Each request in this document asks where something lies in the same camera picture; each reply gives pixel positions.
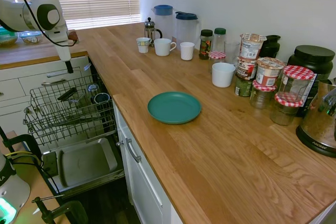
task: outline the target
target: teal plate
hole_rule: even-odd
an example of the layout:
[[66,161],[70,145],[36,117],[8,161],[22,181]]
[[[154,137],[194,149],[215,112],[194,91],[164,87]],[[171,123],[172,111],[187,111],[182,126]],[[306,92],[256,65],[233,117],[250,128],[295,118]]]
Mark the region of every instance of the teal plate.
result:
[[198,99],[183,92],[165,92],[148,103],[148,112],[162,123],[182,124],[196,118],[202,106]]

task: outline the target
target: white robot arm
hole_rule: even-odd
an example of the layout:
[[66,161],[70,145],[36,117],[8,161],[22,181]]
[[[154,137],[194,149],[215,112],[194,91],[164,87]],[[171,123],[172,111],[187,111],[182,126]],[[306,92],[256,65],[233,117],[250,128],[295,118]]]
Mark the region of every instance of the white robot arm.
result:
[[[69,31],[59,0],[31,0],[29,7],[40,28],[54,42],[59,58],[65,61],[68,72],[73,73],[68,47]],[[15,32],[40,30],[25,3],[5,0],[0,0],[0,25]]]

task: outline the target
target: dishwasher basket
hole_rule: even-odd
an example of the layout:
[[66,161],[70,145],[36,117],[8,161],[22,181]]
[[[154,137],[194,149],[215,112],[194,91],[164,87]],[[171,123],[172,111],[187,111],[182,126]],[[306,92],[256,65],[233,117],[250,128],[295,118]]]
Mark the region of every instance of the dishwasher basket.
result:
[[[116,132],[112,99],[97,74],[42,85],[30,91],[24,118],[39,145],[75,135],[90,139]],[[104,93],[105,101],[95,99],[98,93]]]

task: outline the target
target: open dishwasher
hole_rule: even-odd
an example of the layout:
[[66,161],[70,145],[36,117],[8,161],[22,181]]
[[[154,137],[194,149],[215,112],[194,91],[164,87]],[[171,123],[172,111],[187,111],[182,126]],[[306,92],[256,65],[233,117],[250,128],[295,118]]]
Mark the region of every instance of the open dishwasher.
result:
[[55,190],[69,197],[124,176],[112,99],[99,75],[44,83],[30,96],[24,124]]

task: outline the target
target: white mug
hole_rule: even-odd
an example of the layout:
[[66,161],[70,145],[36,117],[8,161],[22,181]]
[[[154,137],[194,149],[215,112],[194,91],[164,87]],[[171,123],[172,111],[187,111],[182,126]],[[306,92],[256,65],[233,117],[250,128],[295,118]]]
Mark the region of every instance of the white mug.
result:
[[170,39],[156,39],[154,40],[155,53],[158,56],[167,56],[176,48],[176,43]]
[[150,38],[142,37],[142,38],[137,38],[136,43],[138,44],[138,49],[139,52],[145,54],[148,52],[148,46],[149,43],[152,41]]
[[218,62],[212,65],[212,84],[226,88],[231,85],[233,74],[236,68],[234,65],[224,62]]
[[195,44],[192,42],[182,42],[180,44],[181,48],[181,59],[182,60],[191,60],[194,54]]

